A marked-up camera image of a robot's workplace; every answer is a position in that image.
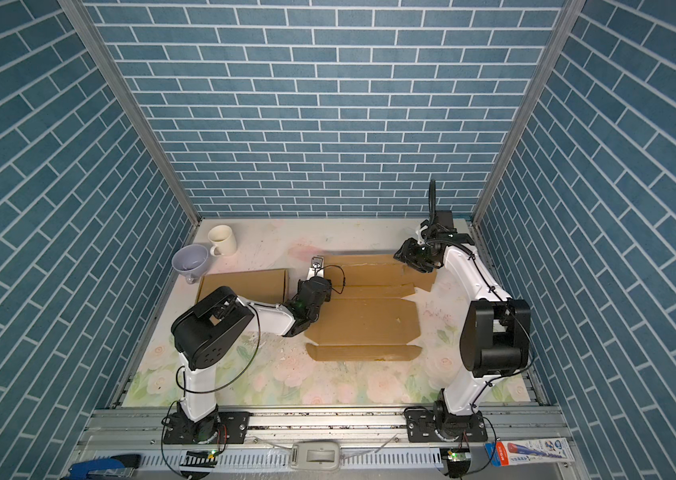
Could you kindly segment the brown cardboard box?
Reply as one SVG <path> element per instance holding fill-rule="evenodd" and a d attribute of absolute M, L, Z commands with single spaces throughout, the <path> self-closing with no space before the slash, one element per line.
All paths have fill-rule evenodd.
<path fill-rule="evenodd" d="M 324 276 L 343 292 L 320 309 L 305 331 L 308 355 L 318 362 L 412 361 L 422 348 L 417 306 L 409 297 L 429 292 L 434 273 L 420 273 L 390 254 L 326 255 Z"/>
<path fill-rule="evenodd" d="M 206 275 L 201 279 L 196 302 L 222 286 L 231 288 L 237 296 L 248 300 L 281 304 L 288 292 L 288 271 L 272 269 Z"/>

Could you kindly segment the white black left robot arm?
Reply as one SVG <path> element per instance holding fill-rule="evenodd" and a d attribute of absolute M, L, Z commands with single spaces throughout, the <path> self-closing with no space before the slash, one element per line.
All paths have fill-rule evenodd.
<path fill-rule="evenodd" d="M 283 304 L 266 304 L 238 296 L 221 286 L 183 313 L 171 326 L 181 366 L 176 384 L 181 390 L 176 411 L 162 420 L 165 444 L 206 444 L 227 441 L 228 428 L 218 413 L 216 364 L 253 325 L 258 335 L 294 337 L 319 319 L 321 306 L 333 292 L 330 280 L 316 275 L 298 282 L 295 296 Z"/>

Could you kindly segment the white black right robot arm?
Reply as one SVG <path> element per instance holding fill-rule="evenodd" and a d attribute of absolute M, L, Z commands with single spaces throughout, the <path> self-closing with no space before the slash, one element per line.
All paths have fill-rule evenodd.
<path fill-rule="evenodd" d="M 484 441 L 481 401 L 531 364 L 530 307 L 503 289 L 478 253 L 463 243 L 409 238 L 394 258 L 420 273 L 444 268 L 464 290 L 469 306 L 459 340 L 461 367 L 435 400 L 432 424 L 445 441 Z"/>

